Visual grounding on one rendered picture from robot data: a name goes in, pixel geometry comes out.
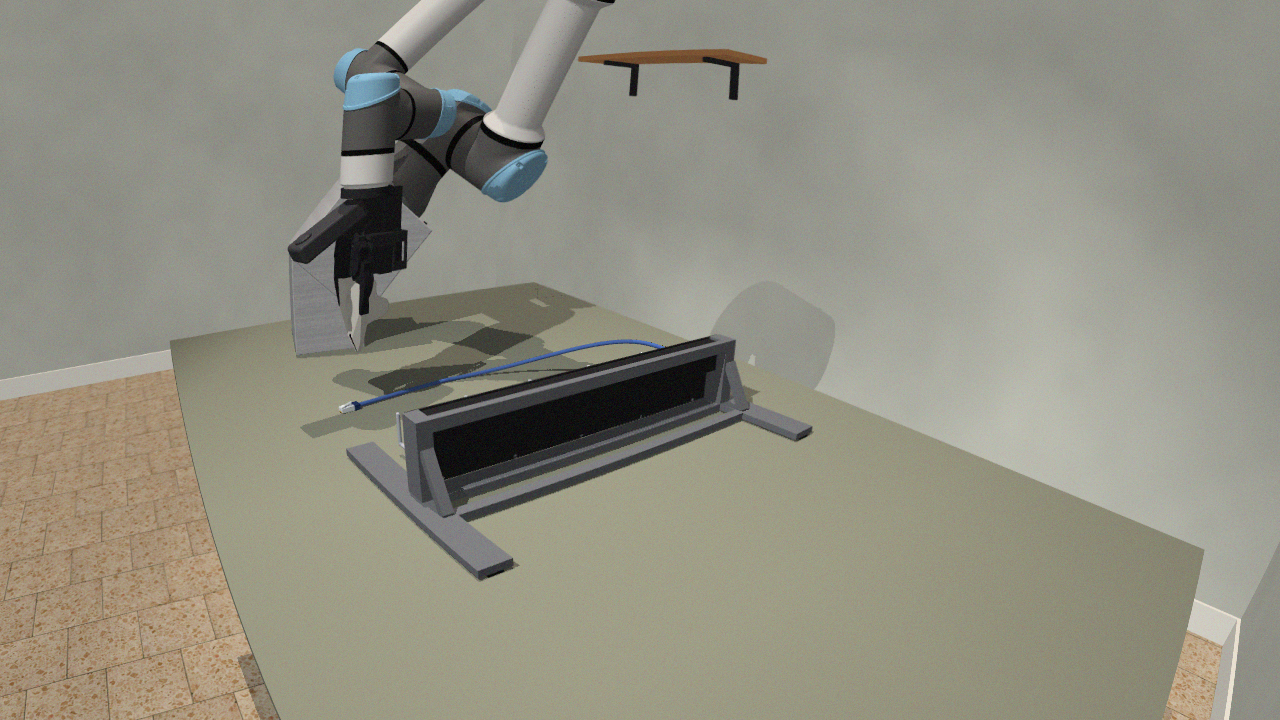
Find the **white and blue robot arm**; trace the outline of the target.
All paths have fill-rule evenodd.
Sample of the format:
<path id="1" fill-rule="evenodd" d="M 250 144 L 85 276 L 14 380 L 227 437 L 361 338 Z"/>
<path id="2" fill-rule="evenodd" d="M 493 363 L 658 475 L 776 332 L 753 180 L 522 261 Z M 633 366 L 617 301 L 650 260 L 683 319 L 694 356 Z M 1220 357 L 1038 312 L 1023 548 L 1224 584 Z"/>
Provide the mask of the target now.
<path id="1" fill-rule="evenodd" d="M 493 111 L 463 90 L 426 88 L 404 76 L 483 1 L 421 0 L 372 47 L 337 63 L 344 190 L 403 186 L 402 202 L 420 218 L 449 169 L 497 202 L 517 199 L 541 176 L 541 123 L 598 13 L 614 0 L 547 0 Z M 365 217 L 364 200 L 346 200 L 288 246 L 292 260 L 311 263 Z"/>

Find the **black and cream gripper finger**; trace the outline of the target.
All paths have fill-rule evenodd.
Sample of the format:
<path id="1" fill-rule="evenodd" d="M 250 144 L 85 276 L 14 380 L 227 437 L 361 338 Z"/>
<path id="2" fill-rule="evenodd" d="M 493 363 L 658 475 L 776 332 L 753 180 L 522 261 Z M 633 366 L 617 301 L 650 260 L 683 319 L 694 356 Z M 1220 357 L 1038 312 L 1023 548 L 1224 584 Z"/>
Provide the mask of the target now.
<path id="1" fill-rule="evenodd" d="M 335 260 L 334 260 L 334 283 L 335 283 L 335 290 L 337 290 L 338 304 L 340 306 L 340 313 L 342 313 L 343 320 L 346 323 L 346 331 L 347 331 L 349 341 L 351 341 L 351 343 L 353 345 L 353 348 L 355 348 L 355 343 L 353 343 L 353 341 L 351 338 L 351 333 L 352 333 L 352 323 L 351 323 L 351 315 L 352 315 L 351 288 L 352 288 L 352 286 L 356 282 L 352 281 L 351 275 L 349 277 L 344 277 L 344 278 L 342 277 L 342 273 L 338 272 L 338 269 L 337 269 Z M 357 350 L 355 348 L 355 351 L 357 351 Z"/>
<path id="2" fill-rule="evenodd" d="M 378 296 L 376 281 L 374 281 L 372 268 L 370 268 L 370 263 L 364 259 L 364 252 L 360 252 L 360 258 L 361 258 L 360 270 L 358 274 L 356 275 L 355 281 L 356 283 L 351 288 L 351 300 L 353 306 L 353 313 L 351 316 L 352 322 L 351 338 L 355 343 L 355 348 L 357 350 L 357 352 L 361 352 L 364 347 L 364 338 L 369 323 L 385 315 L 389 309 L 388 300 L 383 299 L 381 296 Z"/>

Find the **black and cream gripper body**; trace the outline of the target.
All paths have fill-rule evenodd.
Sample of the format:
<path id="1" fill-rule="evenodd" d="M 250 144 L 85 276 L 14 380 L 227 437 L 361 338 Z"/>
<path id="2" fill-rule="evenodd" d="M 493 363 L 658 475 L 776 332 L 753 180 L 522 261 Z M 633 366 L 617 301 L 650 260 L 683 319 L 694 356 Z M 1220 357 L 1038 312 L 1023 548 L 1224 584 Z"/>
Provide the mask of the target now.
<path id="1" fill-rule="evenodd" d="M 392 184 L 369 190 L 340 188 L 340 199 L 364 200 L 369 210 L 369 217 L 337 240 L 334 260 L 343 278 L 352 275 L 352 281 L 356 281 L 361 265 L 360 252 L 370 263 L 372 274 L 407 269 L 408 231 L 401 229 L 402 190 L 403 186 Z"/>

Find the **blue network cable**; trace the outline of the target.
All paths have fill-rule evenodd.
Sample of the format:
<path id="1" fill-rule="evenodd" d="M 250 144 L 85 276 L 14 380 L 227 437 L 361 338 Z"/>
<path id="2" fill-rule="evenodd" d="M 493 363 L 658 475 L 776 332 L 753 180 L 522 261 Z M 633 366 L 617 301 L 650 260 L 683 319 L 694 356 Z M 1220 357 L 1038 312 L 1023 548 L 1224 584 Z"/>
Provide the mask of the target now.
<path id="1" fill-rule="evenodd" d="M 545 355 L 541 355 L 541 356 L 538 356 L 538 357 L 530 357 L 530 359 L 526 359 L 526 360 L 522 360 L 522 361 L 518 361 L 518 363 L 511 363 L 511 364 L 507 364 L 507 365 L 503 365 L 503 366 L 495 366 L 495 368 L 486 369 L 486 370 L 483 370 L 483 372 L 474 372 L 474 373 L 468 373 L 468 374 L 465 374 L 465 375 L 454 375 L 454 377 L 449 377 L 449 378 L 440 379 L 440 380 L 433 380 L 433 382 L 429 382 L 429 383 L 422 384 L 422 386 L 415 386 L 412 388 L 401 389 L 398 392 L 394 392 L 394 393 L 390 393 L 390 395 L 384 395 L 384 396 L 380 396 L 378 398 L 370 398 L 367 401 L 360 402 L 360 405 L 364 406 L 364 405 L 369 405 L 369 404 L 375 404 L 375 402 L 385 400 L 385 398 L 392 398 L 392 397 L 396 397 L 396 396 L 399 396 L 399 395 L 410 393 L 412 391 L 422 389 L 422 388 L 426 388 L 426 387 L 430 387 L 430 386 L 442 384 L 442 383 L 445 383 L 445 382 L 449 382 L 449 380 L 460 380 L 460 379 L 465 379 L 465 378 L 474 377 L 474 375 L 483 375 L 483 374 L 492 373 L 492 372 L 499 372 L 499 370 L 503 370 L 503 369 L 507 369 L 507 368 L 511 368 L 511 366 L 518 366 L 518 365 L 522 365 L 522 364 L 526 364 L 526 363 L 534 363 L 534 361 L 538 361 L 538 360 L 541 360 L 541 359 L 545 359 L 545 357 L 553 357 L 553 356 L 557 356 L 557 355 L 561 355 L 561 354 L 570 354 L 570 352 L 573 352 L 573 351 L 577 351 L 577 350 L 591 348 L 591 347 L 603 346 L 603 345 L 646 345 L 646 346 L 650 346 L 650 347 L 654 347 L 654 348 L 664 348 L 664 346 L 655 345 L 655 343 L 652 343 L 652 342 L 646 342 L 646 341 L 643 341 L 643 340 L 611 340 L 611 341 L 603 341 L 603 342 L 596 342 L 596 343 L 591 343 L 591 345 L 581 345 L 581 346 L 577 346 L 577 347 L 573 347 L 573 348 L 564 348 L 564 350 L 561 350 L 561 351 L 557 351 L 557 352 L 553 352 L 553 354 L 545 354 Z"/>

